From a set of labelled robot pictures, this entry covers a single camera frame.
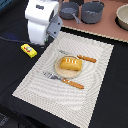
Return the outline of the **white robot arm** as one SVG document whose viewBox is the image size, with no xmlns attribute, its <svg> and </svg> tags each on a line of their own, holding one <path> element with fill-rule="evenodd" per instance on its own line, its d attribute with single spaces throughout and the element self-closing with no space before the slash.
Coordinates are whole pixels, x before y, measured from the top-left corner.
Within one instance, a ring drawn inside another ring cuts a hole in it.
<svg viewBox="0 0 128 128">
<path fill-rule="evenodd" d="M 25 10 L 27 28 L 31 43 L 44 45 L 48 37 L 56 38 L 63 25 L 58 15 L 57 0 L 29 0 Z"/>
</svg>

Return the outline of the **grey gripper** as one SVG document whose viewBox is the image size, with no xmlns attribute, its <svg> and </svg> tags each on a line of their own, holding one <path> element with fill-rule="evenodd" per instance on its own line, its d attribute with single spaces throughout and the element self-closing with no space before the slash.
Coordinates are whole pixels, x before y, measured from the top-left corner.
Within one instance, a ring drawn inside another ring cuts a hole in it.
<svg viewBox="0 0 128 128">
<path fill-rule="evenodd" d="M 62 25 L 62 19 L 58 15 L 54 16 L 47 28 L 47 34 L 55 39 L 58 36 Z"/>
</svg>

